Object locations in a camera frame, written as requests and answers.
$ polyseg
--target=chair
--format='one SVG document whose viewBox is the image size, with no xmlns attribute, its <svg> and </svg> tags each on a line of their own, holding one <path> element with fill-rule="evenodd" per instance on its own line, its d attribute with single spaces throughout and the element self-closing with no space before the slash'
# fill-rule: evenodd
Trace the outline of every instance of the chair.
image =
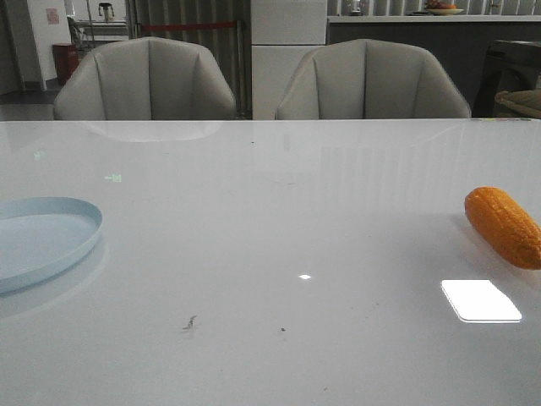
<svg viewBox="0 0 541 406">
<path fill-rule="evenodd" d="M 94 49 L 54 102 L 59 120 L 212 120 L 235 112 L 207 48 L 158 37 Z"/>
<path fill-rule="evenodd" d="M 423 48 L 355 40 L 306 54 L 277 119 L 469 118 L 470 108 Z"/>
</svg>

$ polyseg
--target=upholstered chair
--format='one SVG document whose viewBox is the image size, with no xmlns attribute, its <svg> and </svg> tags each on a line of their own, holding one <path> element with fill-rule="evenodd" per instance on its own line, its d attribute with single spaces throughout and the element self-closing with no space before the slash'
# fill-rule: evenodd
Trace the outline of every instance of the upholstered chair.
<svg viewBox="0 0 541 406">
<path fill-rule="evenodd" d="M 60 120 L 212 120 L 235 112 L 207 48 L 157 37 L 94 49 L 54 102 Z"/>
<path fill-rule="evenodd" d="M 355 40 L 306 54 L 277 119 L 469 118 L 470 108 L 429 51 Z"/>
</svg>

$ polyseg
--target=white table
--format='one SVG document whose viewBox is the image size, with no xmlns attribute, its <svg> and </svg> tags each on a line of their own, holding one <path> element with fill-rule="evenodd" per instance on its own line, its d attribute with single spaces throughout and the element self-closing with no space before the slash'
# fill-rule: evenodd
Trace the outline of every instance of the white table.
<svg viewBox="0 0 541 406">
<path fill-rule="evenodd" d="M 541 220 L 540 157 L 527 120 L 0 123 L 0 201 L 104 217 L 77 266 L 0 297 L 0 404 L 538 404 L 541 274 L 463 199 Z M 446 279 L 521 322 L 460 321 Z"/>
</svg>

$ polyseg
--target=orange corn cob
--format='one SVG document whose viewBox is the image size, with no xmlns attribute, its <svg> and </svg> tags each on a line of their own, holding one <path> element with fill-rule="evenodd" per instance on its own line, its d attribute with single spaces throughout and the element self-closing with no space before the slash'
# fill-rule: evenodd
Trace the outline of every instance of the orange corn cob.
<svg viewBox="0 0 541 406">
<path fill-rule="evenodd" d="M 474 189 L 464 201 L 466 217 L 512 265 L 541 269 L 541 228 L 504 190 Z"/>
</svg>

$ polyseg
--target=plate rim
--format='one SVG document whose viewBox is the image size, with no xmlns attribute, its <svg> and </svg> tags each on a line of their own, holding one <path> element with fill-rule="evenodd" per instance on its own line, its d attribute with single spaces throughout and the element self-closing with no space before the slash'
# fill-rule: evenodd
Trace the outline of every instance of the plate rim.
<svg viewBox="0 0 541 406">
<path fill-rule="evenodd" d="M 96 224 L 96 228 L 91 234 L 85 237 L 83 243 L 71 250 L 67 250 L 52 261 L 37 266 L 29 266 L 27 269 L 22 269 L 19 274 L 11 277 L 0 277 L 0 294 L 8 294 L 22 288 L 27 288 L 67 270 L 89 254 L 96 245 L 101 235 L 103 214 L 96 205 L 89 201 L 73 197 L 47 196 L 0 202 L 0 221 L 10 218 L 47 214 L 85 216 Z"/>
</svg>

